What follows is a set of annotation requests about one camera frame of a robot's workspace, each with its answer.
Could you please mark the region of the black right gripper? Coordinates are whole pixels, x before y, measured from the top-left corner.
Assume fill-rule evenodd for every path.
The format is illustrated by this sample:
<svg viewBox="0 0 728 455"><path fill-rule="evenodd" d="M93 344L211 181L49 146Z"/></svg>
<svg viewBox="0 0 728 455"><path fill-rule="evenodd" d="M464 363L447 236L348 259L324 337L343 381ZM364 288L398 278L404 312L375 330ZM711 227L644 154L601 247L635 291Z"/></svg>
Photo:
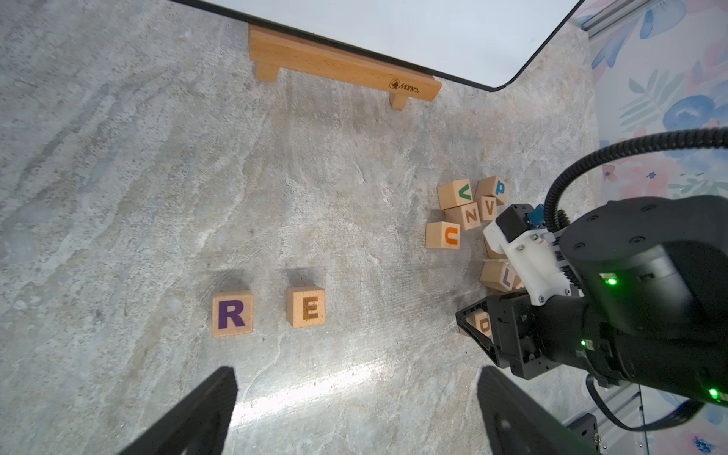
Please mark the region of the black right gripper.
<svg viewBox="0 0 728 455"><path fill-rule="evenodd" d="M491 339L466 322L478 311L489 314ZM574 297L555 296L534 306L526 291L491 295L457 311L455 319L497 367L516 377L530 380L574 366Z"/></svg>

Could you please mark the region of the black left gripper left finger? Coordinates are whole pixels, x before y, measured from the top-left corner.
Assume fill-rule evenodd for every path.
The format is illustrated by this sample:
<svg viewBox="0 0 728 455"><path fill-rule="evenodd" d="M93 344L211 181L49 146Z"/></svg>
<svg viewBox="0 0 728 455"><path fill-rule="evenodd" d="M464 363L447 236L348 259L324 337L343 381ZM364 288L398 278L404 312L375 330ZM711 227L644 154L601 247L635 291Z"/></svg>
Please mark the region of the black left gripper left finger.
<svg viewBox="0 0 728 455"><path fill-rule="evenodd" d="M221 367L121 452L220 454L237 394L234 369Z"/></svg>

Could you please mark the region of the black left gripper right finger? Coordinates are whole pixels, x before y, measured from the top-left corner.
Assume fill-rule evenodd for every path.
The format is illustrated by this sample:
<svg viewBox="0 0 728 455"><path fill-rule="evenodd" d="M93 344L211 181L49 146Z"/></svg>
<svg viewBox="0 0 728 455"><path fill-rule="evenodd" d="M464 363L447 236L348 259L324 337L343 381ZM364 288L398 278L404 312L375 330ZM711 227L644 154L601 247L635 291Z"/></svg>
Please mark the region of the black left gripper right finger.
<svg viewBox="0 0 728 455"><path fill-rule="evenodd" d="M596 454L593 444L569 430L495 367L484 367L478 402L494 454Z"/></svg>

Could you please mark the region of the wooden block letter D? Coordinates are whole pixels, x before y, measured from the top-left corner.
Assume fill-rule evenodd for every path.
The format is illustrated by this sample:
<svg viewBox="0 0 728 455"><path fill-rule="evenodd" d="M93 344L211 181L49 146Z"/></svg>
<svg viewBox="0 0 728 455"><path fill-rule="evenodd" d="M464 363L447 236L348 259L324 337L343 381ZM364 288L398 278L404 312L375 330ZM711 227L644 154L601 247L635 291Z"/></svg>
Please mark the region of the wooden block letter D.
<svg viewBox="0 0 728 455"><path fill-rule="evenodd" d="M470 324L472 327L477 329L481 334L485 335L486 337L489 337L491 339L492 337L492 329L491 329L491 322L489 318L489 314L485 311L478 311L475 313L470 314L466 318L466 322Z"/></svg>

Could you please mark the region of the wooden block letter R purple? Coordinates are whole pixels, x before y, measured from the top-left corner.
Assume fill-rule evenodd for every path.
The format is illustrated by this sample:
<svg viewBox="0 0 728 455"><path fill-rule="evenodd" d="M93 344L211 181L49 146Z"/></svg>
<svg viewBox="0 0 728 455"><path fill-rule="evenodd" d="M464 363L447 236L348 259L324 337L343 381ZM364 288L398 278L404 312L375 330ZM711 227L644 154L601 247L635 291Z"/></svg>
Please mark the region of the wooden block letter R purple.
<svg viewBox="0 0 728 455"><path fill-rule="evenodd" d="M251 291L220 293L212 301L212 337L236 337L254 330L254 295Z"/></svg>

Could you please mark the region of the wooden block letter E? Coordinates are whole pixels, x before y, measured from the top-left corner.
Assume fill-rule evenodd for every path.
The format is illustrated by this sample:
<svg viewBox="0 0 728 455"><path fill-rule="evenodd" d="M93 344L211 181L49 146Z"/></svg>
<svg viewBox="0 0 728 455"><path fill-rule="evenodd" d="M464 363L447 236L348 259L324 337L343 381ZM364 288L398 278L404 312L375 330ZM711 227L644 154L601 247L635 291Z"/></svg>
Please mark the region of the wooden block letter E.
<svg viewBox="0 0 728 455"><path fill-rule="evenodd" d="M286 293L286 316L295 329L326 324L325 290L318 286L289 288Z"/></svg>

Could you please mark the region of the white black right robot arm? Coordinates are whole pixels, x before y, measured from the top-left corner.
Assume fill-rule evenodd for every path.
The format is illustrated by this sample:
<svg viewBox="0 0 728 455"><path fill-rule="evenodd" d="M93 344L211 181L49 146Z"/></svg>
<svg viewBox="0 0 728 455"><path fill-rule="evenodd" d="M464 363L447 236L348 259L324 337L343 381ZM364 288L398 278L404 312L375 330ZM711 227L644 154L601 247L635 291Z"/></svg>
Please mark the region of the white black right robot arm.
<svg viewBox="0 0 728 455"><path fill-rule="evenodd" d="M716 195L610 202L557 232L508 207L485 229L521 288L459 311L499 367L532 379L568 365L727 403L727 201Z"/></svg>

